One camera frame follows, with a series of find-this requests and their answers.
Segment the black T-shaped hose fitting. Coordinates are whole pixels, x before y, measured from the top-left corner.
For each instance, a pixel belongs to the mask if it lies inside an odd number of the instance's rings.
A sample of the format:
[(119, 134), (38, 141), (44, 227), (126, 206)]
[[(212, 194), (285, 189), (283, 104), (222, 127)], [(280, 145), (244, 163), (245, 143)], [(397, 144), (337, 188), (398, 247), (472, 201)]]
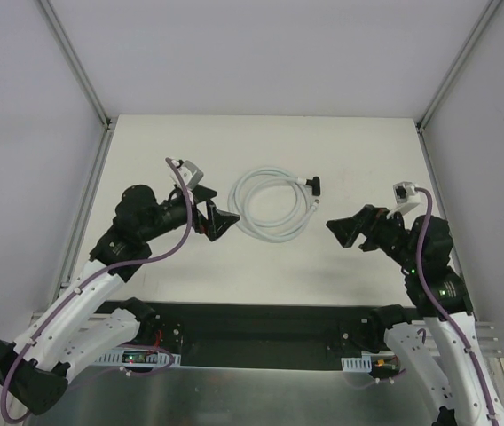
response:
[(311, 189), (312, 195), (314, 197), (320, 197), (320, 195), (321, 195), (321, 180), (320, 180), (319, 176), (315, 176), (311, 179), (307, 179), (305, 185)]

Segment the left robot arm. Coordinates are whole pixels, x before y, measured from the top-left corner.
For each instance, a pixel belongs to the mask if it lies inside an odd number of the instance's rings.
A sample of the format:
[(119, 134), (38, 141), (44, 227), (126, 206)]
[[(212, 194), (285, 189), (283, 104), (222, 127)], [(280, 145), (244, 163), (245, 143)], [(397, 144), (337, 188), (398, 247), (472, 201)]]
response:
[(147, 185), (128, 187), (114, 210), (112, 224), (89, 254), (78, 280), (46, 312), (12, 341), (0, 339), (0, 410), (17, 424), (7, 399), (28, 415), (52, 409), (72, 381), (100, 355), (123, 343), (145, 345), (161, 336), (156, 312), (136, 297), (121, 303), (104, 323), (87, 332), (83, 323), (145, 264), (176, 254), (191, 231), (217, 240), (239, 217), (217, 209), (217, 191), (203, 185), (177, 185), (158, 202)]

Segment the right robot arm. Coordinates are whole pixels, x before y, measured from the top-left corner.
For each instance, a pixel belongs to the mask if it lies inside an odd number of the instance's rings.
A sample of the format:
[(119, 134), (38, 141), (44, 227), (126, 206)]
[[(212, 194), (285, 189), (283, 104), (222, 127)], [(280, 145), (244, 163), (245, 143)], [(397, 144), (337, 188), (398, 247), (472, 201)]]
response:
[(411, 228), (400, 210), (365, 205), (327, 229), (343, 248), (359, 236), (363, 252), (382, 251), (399, 265), (406, 293), (433, 337), (439, 356), (410, 334), (415, 325), (400, 305), (376, 308), (368, 318), (367, 349), (390, 349), (417, 386), (433, 425), (504, 425), (504, 406), (483, 360), (476, 320), (461, 277), (449, 265), (448, 223), (428, 206)]

